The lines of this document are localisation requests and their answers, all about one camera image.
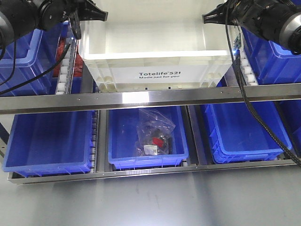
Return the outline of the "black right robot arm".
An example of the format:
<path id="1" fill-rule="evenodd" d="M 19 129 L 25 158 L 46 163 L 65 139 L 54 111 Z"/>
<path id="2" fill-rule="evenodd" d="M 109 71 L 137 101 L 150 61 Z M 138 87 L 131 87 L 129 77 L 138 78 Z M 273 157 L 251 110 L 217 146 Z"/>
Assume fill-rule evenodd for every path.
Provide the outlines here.
<path id="1" fill-rule="evenodd" d="M 294 55 L 301 53 L 301 6 L 290 0 L 228 0 L 202 17 L 205 24 L 240 26 Z"/>

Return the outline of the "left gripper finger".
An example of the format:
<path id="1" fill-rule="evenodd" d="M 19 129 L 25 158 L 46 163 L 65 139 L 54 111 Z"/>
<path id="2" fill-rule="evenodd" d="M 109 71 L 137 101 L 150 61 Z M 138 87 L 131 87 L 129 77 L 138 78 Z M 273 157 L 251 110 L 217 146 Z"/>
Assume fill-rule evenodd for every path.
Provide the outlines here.
<path id="1" fill-rule="evenodd" d="M 92 0 L 79 3 L 80 21 L 107 21 L 108 12 L 101 10 Z"/>

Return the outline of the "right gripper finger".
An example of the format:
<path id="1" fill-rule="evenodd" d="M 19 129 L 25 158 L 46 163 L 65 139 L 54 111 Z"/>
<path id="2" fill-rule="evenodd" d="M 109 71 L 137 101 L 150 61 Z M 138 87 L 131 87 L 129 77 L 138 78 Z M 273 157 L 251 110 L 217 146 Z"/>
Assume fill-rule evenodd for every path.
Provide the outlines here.
<path id="1" fill-rule="evenodd" d="M 229 9 L 228 3 L 217 5 L 215 9 L 209 13 L 203 14 L 202 19 L 204 24 L 229 24 L 229 16 L 226 15 L 227 9 Z"/>

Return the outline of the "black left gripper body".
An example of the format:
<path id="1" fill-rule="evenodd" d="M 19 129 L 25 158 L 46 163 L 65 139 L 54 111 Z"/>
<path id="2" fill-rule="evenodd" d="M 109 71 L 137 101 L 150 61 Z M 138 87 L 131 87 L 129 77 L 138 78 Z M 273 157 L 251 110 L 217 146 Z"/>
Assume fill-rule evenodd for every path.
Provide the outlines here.
<path id="1" fill-rule="evenodd" d="M 38 0 L 37 28 L 49 31 L 56 24 L 78 16 L 84 20 L 83 12 L 89 4 L 88 0 Z"/>

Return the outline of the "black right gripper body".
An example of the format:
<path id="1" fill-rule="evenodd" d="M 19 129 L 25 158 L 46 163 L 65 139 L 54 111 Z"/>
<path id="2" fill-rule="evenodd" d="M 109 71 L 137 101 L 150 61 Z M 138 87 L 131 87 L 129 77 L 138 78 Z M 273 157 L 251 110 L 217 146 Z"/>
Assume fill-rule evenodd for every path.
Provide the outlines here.
<path id="1" fill-rule="evenodd" d="M 229 0 L 229 20 L 262 39 L 291 39 L 290 0 Z"/>

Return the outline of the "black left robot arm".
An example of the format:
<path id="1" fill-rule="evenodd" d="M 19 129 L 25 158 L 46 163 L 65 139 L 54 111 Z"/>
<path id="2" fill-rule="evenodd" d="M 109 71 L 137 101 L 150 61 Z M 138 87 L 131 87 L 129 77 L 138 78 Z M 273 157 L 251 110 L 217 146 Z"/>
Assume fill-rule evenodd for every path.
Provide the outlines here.
<path id="1" fill-rule="evenodd" d="M 106 21 L 108 12 L 92 0 L 2 0 L 0 2 L 0 48 L 3 49 L 35 29 L 50 31 L 69 20 L 80 40 L 81 21 Z"/>

